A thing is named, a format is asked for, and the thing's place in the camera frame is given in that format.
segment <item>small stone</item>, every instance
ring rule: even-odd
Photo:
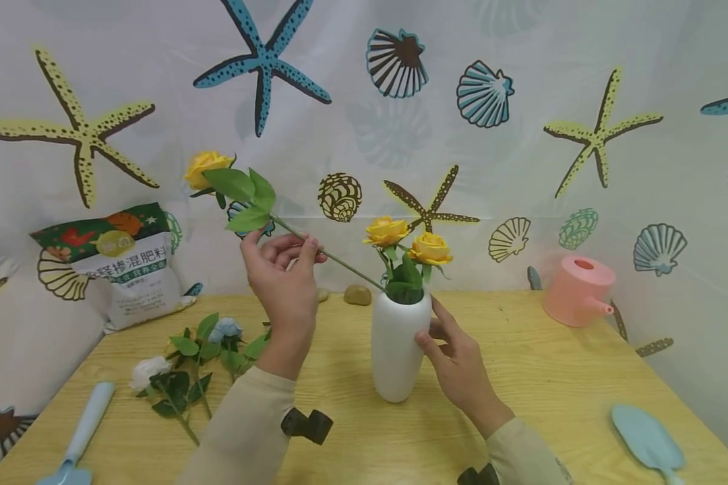
[[[318,302],[327,301],[329,299],[329,290],[326,288],[318,289]]]
[[[361,285],[350,285],[345,289],[345,295],[342,299],[350,305],[367,306],[372,302],[372,293],[368,287]]]

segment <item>watering can spout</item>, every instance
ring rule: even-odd
[[[590,312],[595,313],[596,315],[600,317],[605,317],[606,315],[612,315],[615,312],[615,309],[608,304],[604,303],[603,301],[596,300],[593,297],[585,298],[583,302],[583,306]]]

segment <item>light blue garden trowel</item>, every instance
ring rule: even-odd
[[[659,420],[634,406],[618,404],[611,420],[636,459],[647,468],[660,470],[666,485],[684,485],[674,470],[685,466],[685,455]]]
[[[113,383],[98,383],[94,386],[92,394],[89,396],[89,402],[81,415],[81,420],[78,420],[78,427],[67,448],[62,466],[59,466],[56,475],[42,478],[36,485],[90,485],[92,483],[92,474],[89,473],[89,470],[76,469],[75,465],[78,464],[89,440],[92,439],[94,431],[100,424],[102,415],[105,414],[105,409],[111,402],[114,390]]]

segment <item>white vase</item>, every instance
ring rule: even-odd
[[[372,375],[380,397],[400,403],[412,392],[421,367],[423,352],[415,334],[429,331],[431,297],[424,289],[423,300],[414,305],[391,301],[385,293],[375,297],[372,308]]]

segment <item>wooden table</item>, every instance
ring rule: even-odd
[[[610,423],[615,403],[637,405],[661,420],[685,451],[687,484],[728,484],[728,450],[680,402],[618,334],[599,321],[570,329],[545,315],[541,292],[453,292],[445,306],[481,344],[500,397],[539,430],[577,484],[662,484],[631,458]],[[212,312],[242,322],[245,337],[262,332],[265,316],[252,296],[204,296],[185,312],[106,336],[0,464],[0,485],[33,484],[51,474],[95,382],[117,392],[82,466],[94,484],[172,484],[193,450],[178,422],[163,419],[129,390],[131,368],[164,352],[168,336]],[[334,419],[323,446],[293,439],[277,484],[456,483],[468,466],[485,465],[476,430],[447,402],[424,359],[411,397],[388,404],[375,393],[369,366],[370,307],[332,295],[318,311],[313,348],[297,386],[297,407]],[[226,393],[219,362],[209,396]],[[201,404],[192,428],[202,434]]]

